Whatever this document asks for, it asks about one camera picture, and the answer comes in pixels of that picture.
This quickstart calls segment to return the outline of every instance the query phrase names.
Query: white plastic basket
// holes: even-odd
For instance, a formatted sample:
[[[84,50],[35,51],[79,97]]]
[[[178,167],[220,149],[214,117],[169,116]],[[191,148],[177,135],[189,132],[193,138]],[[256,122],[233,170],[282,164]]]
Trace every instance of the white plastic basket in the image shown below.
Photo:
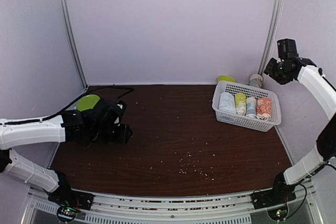
[[[229,92],[232,95],[236,93],[244,93],[246,97],[258,98],[269,98],[271,100],[272,115],[270,121],[264,121],[260,119],[249,118],[244,115],[237,115],[229,112],[224,112],[218,109],[219,96],[222,92]],[[234,124],[258,131],[269,131],[274,125],[279,125],[281,123],[281,112],[278,97],[275,93],[255,88],[252,86],[239,84],[229,81],[218,82],[214,97],[212,99],[212,108],[216,112],[216,118],[218,121],[223,123]]]

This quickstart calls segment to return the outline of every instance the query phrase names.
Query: white wall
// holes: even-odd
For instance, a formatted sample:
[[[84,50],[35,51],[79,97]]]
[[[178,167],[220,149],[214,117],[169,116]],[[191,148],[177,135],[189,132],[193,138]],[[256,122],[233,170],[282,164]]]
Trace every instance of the white wall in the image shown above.
[[[0,0],[0,118],[58,111],[82,92],[59,0]],[[15,148],[46,166],[55,144]],[[28,185],[0,174],[0,223],[15,224]]]
[[[276,40],[295,39],[300,56],[310,58],[336,84],[336,0],[285,0]],[[265,87],[278,94],[282,108],[280,134],[294,162],[310,151],[328,120],[313,96],[298,82]],[[336,173],[325,168],[313,180],[326,223],[336,223]]]
[[[246,83],[274,0],[67,0],[89,84]]]

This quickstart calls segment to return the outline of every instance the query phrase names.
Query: green bowl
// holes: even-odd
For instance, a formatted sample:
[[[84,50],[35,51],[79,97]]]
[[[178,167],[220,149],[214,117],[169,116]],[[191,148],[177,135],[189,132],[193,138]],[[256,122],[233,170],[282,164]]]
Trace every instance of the green bowl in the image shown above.
[[[231,76],[218,76],[217,81],[231,81],[236,82],[236,80]]]
[[[82,97],[79,99],[79,101],[76,104],[76,108],[78,111],[82,112],[84,110],[90,110],[93,109],[93,107],[97,104],[97,102],[100,100],[100,97],[96,94],[89,94],[85,97]]]

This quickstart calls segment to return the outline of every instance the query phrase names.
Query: dark wood surface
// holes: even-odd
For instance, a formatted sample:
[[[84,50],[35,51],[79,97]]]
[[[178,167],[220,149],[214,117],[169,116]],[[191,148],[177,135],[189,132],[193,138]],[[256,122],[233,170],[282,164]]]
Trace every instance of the dark wood surface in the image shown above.
[[[218,195],[272,186],[290,166],[275,131],[216,121],[214,86],[136,86],[124,100],[127,145],[63,143],[52,169],[73,188],[133,196]],[[96,94],[114,100],[121,91]]]

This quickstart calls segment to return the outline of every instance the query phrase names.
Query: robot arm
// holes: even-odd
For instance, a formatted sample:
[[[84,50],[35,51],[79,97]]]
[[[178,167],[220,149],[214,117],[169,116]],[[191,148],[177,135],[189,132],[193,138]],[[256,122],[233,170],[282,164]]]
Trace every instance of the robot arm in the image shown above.
[[[296,51],[294,40],[278,41],[278,62],[272,58],[265,69],[265,74],[279,84],[297,80],[303,84],[315,97],[326,113],[329,123],[319,135],[314,148],[298,163],[276,176],[273,189],[262,193],[253,193],[255,208],[261,208],[285,202],[294,191],[295,186],[306,177],[314,175],[324,165],[336,156],[336,91],[328,82],[321,68],[310,60],[300,58]]]
[[[81,96],[80,102],[87,104]],[[42,142],[73,142],[125,144],[132,136],[128,125],[121,124],[126,104],[99,98],[80,110],[61,111],[52,116],[24,120],[0,120],[0,173],[22,179],[41,187],[49,200],[61,206],[88,209],[93,195],[71,190],[66,175],[45,169],[19,155],[14,146]]]
[[[128,125],[120,124],[125,109],[122,101],[113,103],[99,99],[92,109],[63,111],[53,118],[46,117],[47,120],[0,119],[0,150],[25,144],[79,140],[125,144],[132,135]]]

